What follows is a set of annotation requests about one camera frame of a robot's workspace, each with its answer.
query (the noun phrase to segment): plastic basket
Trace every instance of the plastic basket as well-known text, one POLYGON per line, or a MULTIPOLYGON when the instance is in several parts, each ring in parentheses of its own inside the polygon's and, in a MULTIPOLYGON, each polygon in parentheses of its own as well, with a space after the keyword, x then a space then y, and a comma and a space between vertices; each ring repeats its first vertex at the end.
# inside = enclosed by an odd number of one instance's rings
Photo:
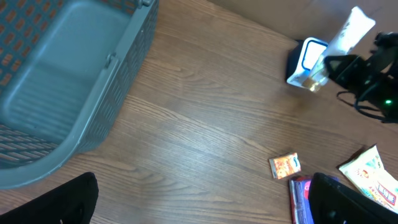
POLYGON ((159 0, 0 0, 0 189, 106 138, 154 38, 159 0))

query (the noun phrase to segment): small orange packet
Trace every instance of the small orange packet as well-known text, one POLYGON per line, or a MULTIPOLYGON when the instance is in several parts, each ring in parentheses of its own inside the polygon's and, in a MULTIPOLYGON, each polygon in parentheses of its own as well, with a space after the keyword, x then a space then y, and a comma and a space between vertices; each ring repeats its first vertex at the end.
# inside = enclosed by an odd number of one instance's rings
POLYGON ((301 171, 301 165, 296 152, 269 159, 269 164, 271 165, 272 176, 278 179, 301 171))

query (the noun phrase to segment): wooden table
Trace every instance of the wooden table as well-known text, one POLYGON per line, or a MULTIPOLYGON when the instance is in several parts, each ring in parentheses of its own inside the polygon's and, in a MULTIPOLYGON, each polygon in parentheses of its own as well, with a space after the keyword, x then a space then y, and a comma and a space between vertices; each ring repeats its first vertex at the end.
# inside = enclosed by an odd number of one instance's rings
POLYGON ((0 191, 0 213, 86 172, 92 223, 290 223, 287 179, 268 158, 297 152, 300 174, 339 177, 338 164, 378 143, 398 177, 397 128, 284 81, 296 43, 205 0, 161 0, 153 46, 114 128, 28 187, 0 191))

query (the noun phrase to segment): plastic tube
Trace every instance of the plastic tube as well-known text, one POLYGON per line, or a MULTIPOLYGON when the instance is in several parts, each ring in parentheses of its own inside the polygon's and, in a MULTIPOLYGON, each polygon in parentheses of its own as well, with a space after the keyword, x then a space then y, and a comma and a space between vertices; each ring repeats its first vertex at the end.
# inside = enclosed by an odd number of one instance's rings
POLYGON ((328 81, 328 72, 323 59, 329 55, 347 55, 375 24, 376 21, 366 16, 358 6, 354 7, 344 26, 319 57, 303 86, 316 92, 325 85, 328 81))

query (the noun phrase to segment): purple package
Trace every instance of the purple package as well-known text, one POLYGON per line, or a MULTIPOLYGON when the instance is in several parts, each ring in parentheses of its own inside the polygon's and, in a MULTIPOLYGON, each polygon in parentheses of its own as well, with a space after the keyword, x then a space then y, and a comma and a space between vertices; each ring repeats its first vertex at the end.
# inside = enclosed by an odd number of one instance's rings
POLYGON ((313 224, 308 201, 311 180, 312 177, 297 177, 289 181, 293 224, 313 224))

